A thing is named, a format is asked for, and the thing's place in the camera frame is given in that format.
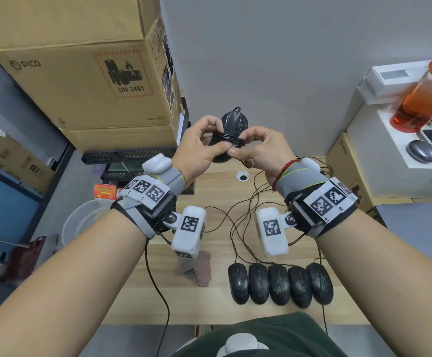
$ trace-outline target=metal screw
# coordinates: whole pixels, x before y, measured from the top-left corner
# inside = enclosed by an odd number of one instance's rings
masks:
[[[169,213],[165,216],[165,222],[166,223],[174,223],[176,221],[176,215],[174,215],[173,213]]]
[[[285,217],[285,222],[291,226],[296,223],[296,218],[292,214],[289,214]]]

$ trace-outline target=forearm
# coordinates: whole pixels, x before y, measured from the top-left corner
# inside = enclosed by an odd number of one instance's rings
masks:
[[[432,356],[431,259],[359,210],[317,243],[348,293],[398,355]]]
[[[0,307],[0,356],[78,356],[144,251],[116,210],[27,278]]]

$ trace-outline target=gray computer mouse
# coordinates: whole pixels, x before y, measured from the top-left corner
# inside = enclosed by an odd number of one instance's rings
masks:
[[[414,160],[420,163],[432,162],[432,145],[424,140],[410,141],[406,147],[406,151]]]

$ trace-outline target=cloth rag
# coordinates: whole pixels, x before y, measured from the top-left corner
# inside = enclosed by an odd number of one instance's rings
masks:
[[[200,287],[209,286],[211,280],[211,253],[200,251],[195,259],[179,257],[178,273],[194,279]]]

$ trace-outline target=small orange box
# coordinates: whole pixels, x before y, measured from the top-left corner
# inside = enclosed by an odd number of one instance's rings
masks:
[[[117,189],[117,186],[115,186],[115,185],[95,184],[95,186],[94,186],[94,198],[116,200],[117,199],[117,193],[120,190],[122,190],[122,189],[121,188]]]

